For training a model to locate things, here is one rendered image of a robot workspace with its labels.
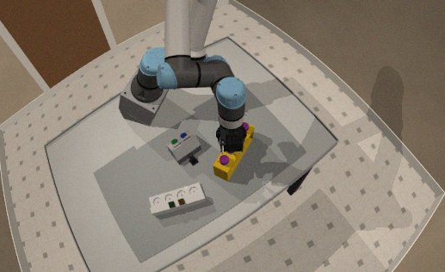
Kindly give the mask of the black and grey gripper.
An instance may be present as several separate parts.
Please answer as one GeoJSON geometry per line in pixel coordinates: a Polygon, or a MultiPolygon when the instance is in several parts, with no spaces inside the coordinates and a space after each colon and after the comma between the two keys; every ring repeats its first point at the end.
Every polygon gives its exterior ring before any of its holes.
{"type": "Polygon", "coordinates": [[[243,124],[235,129],[228,129],[219,125],[218,130],[216,131],[216,138],[218,138],[222,154],[224,151],[240,151],[240,154],[242,153],[244,139],[247,136],[243,124]]]}

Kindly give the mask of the grey key housing with blue and green buttons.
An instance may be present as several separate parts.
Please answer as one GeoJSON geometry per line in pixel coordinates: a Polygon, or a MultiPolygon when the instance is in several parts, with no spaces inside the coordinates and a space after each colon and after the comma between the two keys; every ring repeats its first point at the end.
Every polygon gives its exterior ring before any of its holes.
{"type": "Polygon", "coordinates": [[[189,162],[193,166],[199,162],[194,155],[201,150],[201,144],[196,135],[189,130],[180,134],[178,137],[166,144],[166,146],[178,164],[183,163],[188,158],[190,159],[189,162]]]}

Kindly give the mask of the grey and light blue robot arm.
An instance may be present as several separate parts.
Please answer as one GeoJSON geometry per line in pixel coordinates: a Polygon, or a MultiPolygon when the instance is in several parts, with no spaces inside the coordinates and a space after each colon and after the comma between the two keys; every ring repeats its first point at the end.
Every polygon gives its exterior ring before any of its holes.
{"type": "Polygon", "coordinates": [[[223,57],[208,57],[203,48],[217,1],[193,0],[190,8],[189,0],[165,0],[164,48],[154,47],[143,55],[131,92],[136,100],[150,103],[167,89],[210,87],[220,125],[235,129],[247,115],[244,83],[223,57]]]}

